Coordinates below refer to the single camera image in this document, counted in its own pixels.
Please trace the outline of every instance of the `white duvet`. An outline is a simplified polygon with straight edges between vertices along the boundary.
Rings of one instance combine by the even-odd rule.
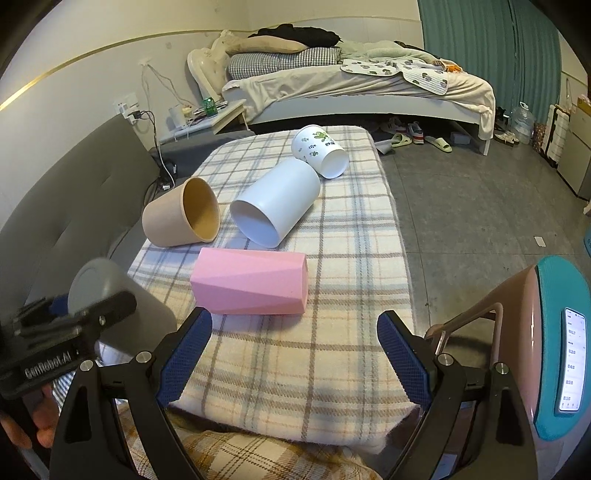
[[[341,71],[340,65],[304,67],[228,82],[222,92],[240,88],[246,99],[246,121],[252,121],[274,102],[322,95],[407,95],[447,100],[480,115],[478,136],[492,138],[495,95],[485,80],[468,73],[447,74],[447,93],[435,95],[408,83],[402,75],[374,77]]]

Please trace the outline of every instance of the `gray tile floor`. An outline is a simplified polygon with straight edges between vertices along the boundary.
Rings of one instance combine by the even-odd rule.
[[[407,252],[418,335],[544,255],[566,257],[591,280],[586,202],[531,147],[492,142],[484,157],[470,147],[446,154],[409,145],[382,162]],[[473,329],[482,332],[489,326],[483,322]]]

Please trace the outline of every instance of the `phone screen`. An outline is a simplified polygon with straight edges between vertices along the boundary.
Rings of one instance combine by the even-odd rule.
[[[581,406],[587,364],[587,332],[585,317],[571,309],[564,309],[562,386],[558,410],[575,412]]]

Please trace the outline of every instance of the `finger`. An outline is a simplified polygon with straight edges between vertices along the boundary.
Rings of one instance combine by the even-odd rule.
[[[45,398],[53,399],[53,393],[51,393],[52,390],[51,384],[43,385],[41,387],[41,391],[43,392],[43,395],[45,395]]]
[[[4,428],[8,438],[14,445],[24,449],[33,447],[31,439],[27,436],[23,429],[18,426],[17,422],[15,422],[8,415],[0,413],[0,424],[2,424],[2,428]]]
[[[45,448],[53,447],[53,439],[56,435],[55,429],[44,429],[37,432],[37,440]]]
[[[31,418],[38,429],[44,430],[54,428],[57,425],[59,414],[56,402],[53,399],[44,398],[33,411]]]

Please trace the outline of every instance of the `shoe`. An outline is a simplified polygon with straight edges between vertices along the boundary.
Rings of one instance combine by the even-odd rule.
[[[414,144],[423,145],[425,143],[425,135],[421,127],[418,126],[418,122],[408,124],[408,136],[413,139]]]
[[[495,134],[495,140],[504,143],[505,145],[510,145],[511,147],[514,147],[515,145],[519,144],[519,139],[515,136],[513,132]]]
[[[390,120],[384,122],[379,126],[379,129],[389,134],[406,133],[406,126],[400,121],[397,116],[390,117]]]
[[[404,145],[410,145],[413,141],[410,137],[407,137],[404,134],[394,134],[394,137],[390,141],[392,148],[403,147]]]
[[[447,143],[442,137],[435,138],[429,137],[428,135],[425,137],[425,142],[430,143],[431,145],[435,145],[439,150],[445,153],[451,153],[452,148],[450,147],[449,143]]]

